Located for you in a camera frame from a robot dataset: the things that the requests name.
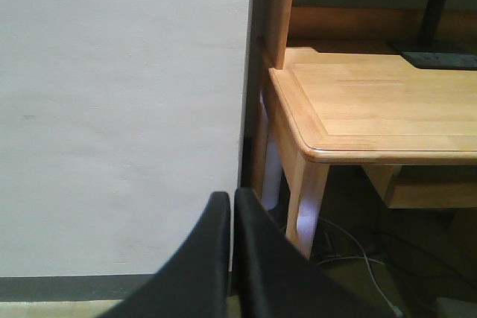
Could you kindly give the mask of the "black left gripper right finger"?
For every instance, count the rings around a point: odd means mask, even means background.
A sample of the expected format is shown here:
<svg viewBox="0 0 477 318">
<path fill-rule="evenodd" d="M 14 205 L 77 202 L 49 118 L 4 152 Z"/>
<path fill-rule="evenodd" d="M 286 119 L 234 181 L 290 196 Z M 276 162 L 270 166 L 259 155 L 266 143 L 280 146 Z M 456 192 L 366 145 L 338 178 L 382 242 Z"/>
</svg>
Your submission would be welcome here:
<svg viewBox="0 0 477 318">
<path fill-rule="evenodd" d="M 234 276 L 243 317 L 388 317 L 319 271 L 250 188 L 234 194 Z"/>
</svg>

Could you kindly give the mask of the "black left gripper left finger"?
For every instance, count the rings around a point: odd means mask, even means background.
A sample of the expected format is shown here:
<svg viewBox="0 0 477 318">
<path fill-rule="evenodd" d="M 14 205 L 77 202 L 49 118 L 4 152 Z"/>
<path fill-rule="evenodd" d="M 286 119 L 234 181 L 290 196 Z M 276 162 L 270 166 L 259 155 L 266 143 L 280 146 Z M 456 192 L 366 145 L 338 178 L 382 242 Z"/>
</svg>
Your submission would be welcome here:
<svg viewBox="0 0 477 318">
<path fill-rule="evenodd" d="M 225 317 L 230 262 L 230 198 L 211 193 L 187 239 L 165 265 L 101 317 Z"/>
</svg>

